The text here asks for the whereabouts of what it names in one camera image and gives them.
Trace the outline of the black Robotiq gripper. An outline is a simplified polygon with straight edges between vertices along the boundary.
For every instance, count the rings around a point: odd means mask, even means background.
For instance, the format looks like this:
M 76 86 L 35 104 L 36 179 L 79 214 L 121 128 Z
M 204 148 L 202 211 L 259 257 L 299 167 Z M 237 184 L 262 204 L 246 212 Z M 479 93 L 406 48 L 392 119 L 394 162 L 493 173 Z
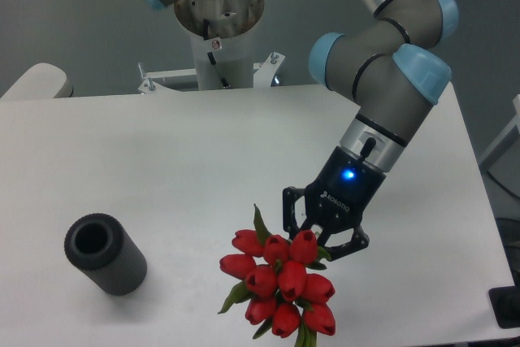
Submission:
M 361 224 L 362 214 L 384 182 L 386 175 L 369 167 L 339 146 L 331 153 L 316 179 L 305 189 L 289 186 L 282 191 L 283 228 L 294 238 L 303 228 L 319 226 L 318 246 L 331 260 L 338 260 L 368 247 L 370 238 Z M 304 219 L 297 224 L 295 205 L 305 199 Z M 350 241 L 326 245 L 331 235 L 353 229 Z

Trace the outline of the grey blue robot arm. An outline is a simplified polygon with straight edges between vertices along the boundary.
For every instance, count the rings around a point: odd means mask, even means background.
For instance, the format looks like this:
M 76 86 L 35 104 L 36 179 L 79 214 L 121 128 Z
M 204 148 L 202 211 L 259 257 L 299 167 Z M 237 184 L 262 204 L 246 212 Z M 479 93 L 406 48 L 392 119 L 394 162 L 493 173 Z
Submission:
M 259 78 L 246 35 L 262 17 L 263 0 L 145 0 L 172 7 L 196 42 L 200 89 L 251 87 Z M 368 246 L 362 215 L 451 80 L 431 49 L 454 33 L 455 0 L 362 0 L 375 24 L 356 36 L 321 36 L 308 68 L 329 90 L 358 105 L 340 144 L 317 178 L 283 191 L 283 226 L 291 238 L 319 227 L 330 261 Z

